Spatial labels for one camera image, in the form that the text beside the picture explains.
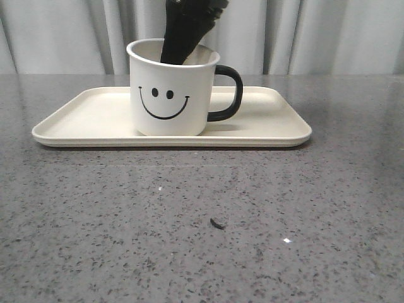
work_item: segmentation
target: white curtain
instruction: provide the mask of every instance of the white curtain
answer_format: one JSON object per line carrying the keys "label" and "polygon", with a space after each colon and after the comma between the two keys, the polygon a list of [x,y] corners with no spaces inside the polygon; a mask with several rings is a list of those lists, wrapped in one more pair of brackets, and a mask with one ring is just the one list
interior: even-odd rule
{"label": "white curtain", "polygon": [[[0,0],[0,74],[128,74],[165,0]],[[230,0],[203,44],[241,74],[404,73],[403,0]]]}

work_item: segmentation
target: gray speckled countertop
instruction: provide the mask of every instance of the gray speckled countertop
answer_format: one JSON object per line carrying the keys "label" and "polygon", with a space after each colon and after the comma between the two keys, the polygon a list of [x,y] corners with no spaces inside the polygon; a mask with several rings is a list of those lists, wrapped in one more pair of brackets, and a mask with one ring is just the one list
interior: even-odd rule
{"label": "gray speckled countertop", "polygon": [[404,302],[404,76],[243,79],[311,140],[47,148],[34,125],[129,77],[0,76],[0,302]]}

